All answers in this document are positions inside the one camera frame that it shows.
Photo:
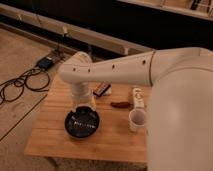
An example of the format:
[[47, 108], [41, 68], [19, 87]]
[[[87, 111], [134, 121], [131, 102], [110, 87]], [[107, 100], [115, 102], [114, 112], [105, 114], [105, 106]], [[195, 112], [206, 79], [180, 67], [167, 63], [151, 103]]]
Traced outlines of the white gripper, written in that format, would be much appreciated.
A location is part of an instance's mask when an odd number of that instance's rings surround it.
[[96, 110], [94, 95], [88, 82], [71, 84], [70, 90], [73, 112], [82, 106], [89, 107], [92, 111]]

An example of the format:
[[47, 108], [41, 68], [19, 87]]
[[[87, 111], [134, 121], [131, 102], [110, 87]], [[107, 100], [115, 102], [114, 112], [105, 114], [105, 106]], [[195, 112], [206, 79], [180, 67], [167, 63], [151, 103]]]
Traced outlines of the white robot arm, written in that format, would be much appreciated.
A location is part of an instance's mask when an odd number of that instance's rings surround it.
[[59, 68], [77, 98], [90, 82], [149, 86], [148, 171], [213, 171], [213, 51], [156, 50], [92, 62], [75, 53]]

